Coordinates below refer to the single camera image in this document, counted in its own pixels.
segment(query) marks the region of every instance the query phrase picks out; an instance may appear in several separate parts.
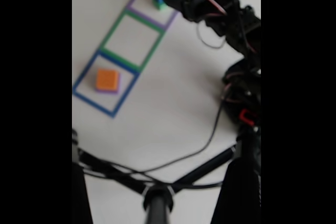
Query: robotic arm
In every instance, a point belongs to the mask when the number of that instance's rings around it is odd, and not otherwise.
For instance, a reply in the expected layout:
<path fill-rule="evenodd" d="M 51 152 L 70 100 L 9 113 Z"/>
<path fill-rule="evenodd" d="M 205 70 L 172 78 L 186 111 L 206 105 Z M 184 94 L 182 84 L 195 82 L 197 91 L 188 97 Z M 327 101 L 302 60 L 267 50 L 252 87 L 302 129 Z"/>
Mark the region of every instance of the robotic arm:
<path fill-rule="evenodd" d="M 222 78 L 223 107 L 238 125 L 229 164 L 211 224 L 261 220 L 261 20 L 239 0 L 164 0 L 190 22 L 204 20 L 244 58 Z"/>

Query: black bar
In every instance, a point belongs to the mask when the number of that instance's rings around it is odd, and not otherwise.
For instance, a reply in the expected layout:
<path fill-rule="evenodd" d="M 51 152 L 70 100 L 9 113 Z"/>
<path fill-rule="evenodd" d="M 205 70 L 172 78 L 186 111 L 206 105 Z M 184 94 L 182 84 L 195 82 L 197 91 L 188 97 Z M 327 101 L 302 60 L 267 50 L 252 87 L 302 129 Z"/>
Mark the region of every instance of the black bar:
<path fill-rule="evenodd" d="M 176 184 L 192 184 L 195 181 L 199 180 L 200 178 L 204 177 L 206 174 L 212 172 L 214 169 L 217 169 L 221 165 L 228 162 L 234 154 L 234 146 L 226 149 L 225 151 L 221 152 L 214 158 L 210 159 L 208 162 L 204 163 L 200 167 L 194 169 L 190 173 L 184 175 L 182 178 L 178 179 L 174 183 Z M 182 189 L 175 188 L 172 186 L 175 193 L 177 194 Z"/>
<path fill-rule="evenodd" d="M 119 182 L 125 187 L 130 188 L 131 190 L 137 192 L 138 194 L 142 194 L 146 188 L 146 185 L 144 183 L 137 181 L 136 179 L 130 177 L 129 175 L 126 175 L 122 171 L 114 168 L 109 164 L 102 163 L 101 160 L 88 153 L 83 153 L 80 156 L 80 160 L 81 162 L 89 164 L 92 167 L 99 167 L 99 170 L 103 169 L 104 172 L 107 174 L 114 174 L 115 177 L 113 177 L 113 179 L 115 181 Z"/>
<path fill-rule="evenodd" d="M 248 159 L 233 160 L 226 171 L 211 224 L 261 223 L 259 177 Z"/>
<path fill-rule="evenodd" d="M 154 196 L 147 207 L 145 224 L 169 224 L 169 207 L 163 196 Z"/>
<path fill-rule="evenodd" d="M 75 163 L 71 172 L 71 224 L 93 224 L 84 174 Z"/>

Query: white table surface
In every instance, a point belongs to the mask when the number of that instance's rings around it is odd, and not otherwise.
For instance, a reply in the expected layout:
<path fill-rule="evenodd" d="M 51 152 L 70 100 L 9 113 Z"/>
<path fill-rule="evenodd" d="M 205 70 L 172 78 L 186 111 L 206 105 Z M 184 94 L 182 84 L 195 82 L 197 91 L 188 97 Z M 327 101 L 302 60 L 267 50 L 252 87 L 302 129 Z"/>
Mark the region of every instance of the white table surface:
<path fill-rule="evenodd" d="M 129 0 L 72 0 L 72 85 Z M 261 0 L 240 0 L 261 18 Z M 72 96 L 72 127 L 81 148 L 135 169 L 147 169 L 201 148 L 211 133 L 225 70 L 241 58 L 226 45 L 204 46 L 196 25 L 178 15 L 113 119 Z M 212 31 L 203 32 L 218 43 Z M 222 113 L 211 146 L 197 157 L 152 172 L 173 182 L 235 143 Z M 222 166 L 198 181 L 223 180 Z M 108 180 L 86 176 L 95 224 L 143 223 L 142 197 Z M 171 223 L 210 223 L 219 189 L 184 190 L 174 198 Z"/>

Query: black metal frame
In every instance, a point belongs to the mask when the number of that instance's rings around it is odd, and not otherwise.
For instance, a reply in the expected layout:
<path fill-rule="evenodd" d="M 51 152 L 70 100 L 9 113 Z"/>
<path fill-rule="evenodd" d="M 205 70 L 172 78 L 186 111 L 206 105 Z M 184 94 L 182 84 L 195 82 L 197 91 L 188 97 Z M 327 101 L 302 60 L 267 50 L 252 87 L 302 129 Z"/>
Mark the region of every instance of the black metal frame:
<path fill-rule="evenodd" d="M 219 153 L 217 156 L 211 158 L 198 168 L 187 173 L 183 177 L 176 180 L 173 184 L 186 184 L 191 185 L 200 178 L 204 177 L 208 173 L 217 169 L 221 165 L 232 159 L 235 152 L 235 146 L 232 146 L 225 151 Z M 94 164 L 95 162 L 101 162 L 91 155 L 87 155 L 89 162 Z M 136 179 L 130 175 L 114 168 L 110 165 L 106 166 L 106 172 L 116 174 L 115 181 L 124 185 L 125 187 L 133 190 L 134 192 L 144 195 L 143 207 L 147 211 L 146 224 L 168 224 L 169 212 L 173 208 L 173 195 L 180 192 L 180 187 L 167 187 L 160 186 L 160 182 L 156 179 L 156 184 L 151 188 L 147 188 L 145 184 L 139 183 Z M 78 163 L 72 161 L 72 205 L 76 208 L 72 210 L 72 224 L 74 223 L 88 223 L 92 224 L 91 212 L 89 208 L 89 202 L 86 192 L 84 174 L 82 168 Z"/>

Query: colored tape square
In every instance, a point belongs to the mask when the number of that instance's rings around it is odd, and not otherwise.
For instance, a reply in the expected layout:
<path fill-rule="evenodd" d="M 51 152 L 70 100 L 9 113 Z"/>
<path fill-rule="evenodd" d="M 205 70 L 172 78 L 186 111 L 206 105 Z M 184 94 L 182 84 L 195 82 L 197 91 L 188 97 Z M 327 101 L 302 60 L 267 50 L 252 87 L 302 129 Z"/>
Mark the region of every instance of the colored tape square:
<path fill-rule="evenodd" d="M 137 72 L 141 72 L 163 35 L 164 30 L 125 10 L 104 39 L 100 50 Z"/>
<path fill-rule="evenodd" d="M 152 0 L 130 0 L 126 8 L 163 30 L 169 28 L 175 16 L 178 14 L 177 11 L 170 7 L 158 10 L 152 4 Z"/>
<path fill-rule="evenodd" d="M 100 68 L 116 70 L 120 73 L 121 79 L 118 93 L 111 94 L 96 91 L 96 77 Z M 79 76 L 72 88 L 72 93 L 96 109 L 111 117 L 115 117 L 138 76 L 139 73 L 127 65 L 112 59 L 103 52 L 97 52 Z"/>

